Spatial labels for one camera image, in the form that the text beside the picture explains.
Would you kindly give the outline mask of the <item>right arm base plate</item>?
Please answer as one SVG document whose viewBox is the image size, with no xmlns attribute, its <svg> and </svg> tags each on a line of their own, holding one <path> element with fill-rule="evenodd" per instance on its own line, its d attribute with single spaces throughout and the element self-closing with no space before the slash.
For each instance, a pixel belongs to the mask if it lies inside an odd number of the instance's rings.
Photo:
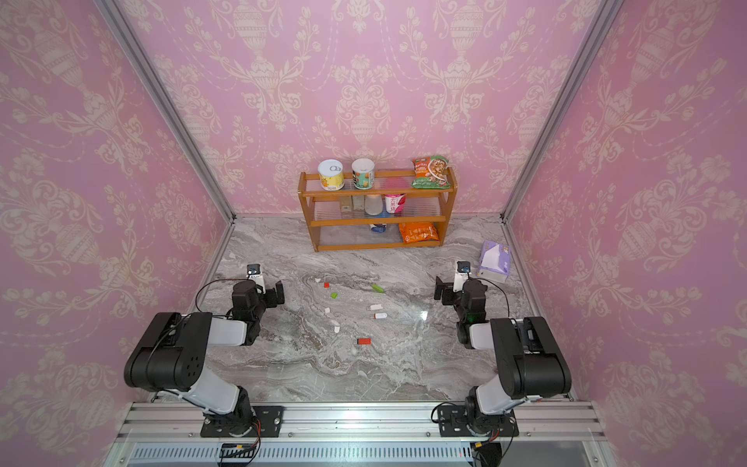
<svg viewBox="0 0 747 467">
<path fill-rule="evenodd" d="M 484 437 L 495 440 L 519 435 L 514 412 L 487 416 L 465 405 L 443 403 L 432 410 L 431 422 L 437 424 L 444 438 Z"/>
</svg>

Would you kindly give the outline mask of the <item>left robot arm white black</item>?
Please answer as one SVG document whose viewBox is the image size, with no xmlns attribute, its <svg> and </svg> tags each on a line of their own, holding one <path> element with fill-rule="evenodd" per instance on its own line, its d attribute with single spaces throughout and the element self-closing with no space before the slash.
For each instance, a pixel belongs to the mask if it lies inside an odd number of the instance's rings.
<svg viewBox="0 0 747 467">
<path fill-rule="evenodd" d="M 262 441 L 280 434 L 284 408 L 255 406 L 247 389 L 229 383 L 206 363 L 208 348 L 255 344 L 268 309 L 285 304 L 283 284 L 266 288 L 258 276 L 235 282 L 231 309 L 213 313 L 158 313 L 132 350 L 124 381 L 133 388 L 167 392 L 203 413 L 202 438 Z"/>
</svg>

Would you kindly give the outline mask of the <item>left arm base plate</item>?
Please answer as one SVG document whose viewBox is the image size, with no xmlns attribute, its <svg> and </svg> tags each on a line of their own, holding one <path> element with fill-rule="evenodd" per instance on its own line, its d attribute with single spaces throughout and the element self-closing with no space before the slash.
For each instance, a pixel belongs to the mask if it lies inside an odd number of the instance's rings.
<svg viewBox="0 0 747 467">
<path fill-rule="evenodd" d="M 284 412 L 283 406 L 253 406 L 248 414 L 207 414 L 200 437 L 278 438 Z"/>
</svg>

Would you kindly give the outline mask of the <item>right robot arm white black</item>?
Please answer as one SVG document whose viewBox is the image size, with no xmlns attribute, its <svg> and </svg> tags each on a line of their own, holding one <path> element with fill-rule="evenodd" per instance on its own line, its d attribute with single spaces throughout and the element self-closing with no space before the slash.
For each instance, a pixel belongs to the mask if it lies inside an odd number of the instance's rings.
<svg viewBox="0 0 747 467">
<path fill-rule="evenodd" d="M 434 299 L 456 312 L 459 344 L 491 350 L 497 369 L 490 381 L 470 389 L 462 405 L 437 408 L 437 422 L 446 436 L 464 431 L 491 439 L 514 436 L 515 408 L 567 394 L 572 388 L 571 371 L 546 319 L 489 319 L 486 291 L 482 280 L 465 274 L 455 276 L 453 282 L 435 279 Z"/>
</svg>

